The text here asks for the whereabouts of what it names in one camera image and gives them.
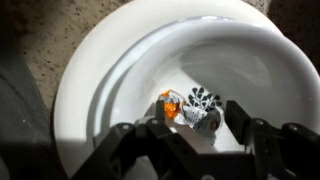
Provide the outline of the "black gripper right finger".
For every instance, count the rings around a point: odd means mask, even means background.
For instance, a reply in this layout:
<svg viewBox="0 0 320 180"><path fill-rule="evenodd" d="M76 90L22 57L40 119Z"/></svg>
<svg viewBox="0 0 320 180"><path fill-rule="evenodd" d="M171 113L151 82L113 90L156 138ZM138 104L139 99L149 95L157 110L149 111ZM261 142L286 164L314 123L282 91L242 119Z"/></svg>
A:
<svg viewBox="0 0 320 180"><path fill-rule="evenodd" d="M287 179L278 137L265 120L251 118L236 101L228 101L225 122L245 152L254 157L258 180Z"/></svg>

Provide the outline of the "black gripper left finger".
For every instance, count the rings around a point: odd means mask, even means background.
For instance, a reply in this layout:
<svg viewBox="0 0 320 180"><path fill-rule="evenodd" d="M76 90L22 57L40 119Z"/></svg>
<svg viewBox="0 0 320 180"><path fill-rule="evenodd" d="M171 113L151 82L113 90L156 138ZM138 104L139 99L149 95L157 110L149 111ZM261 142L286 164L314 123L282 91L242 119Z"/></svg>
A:
<svg viewBox="0 0 320 180"><path fill-rule="evenodd" d="M197 153L178 133L165 124L164 102L155 103L154 117L147 121L153 138L148 154L159 180L199 180Z"/></svg>

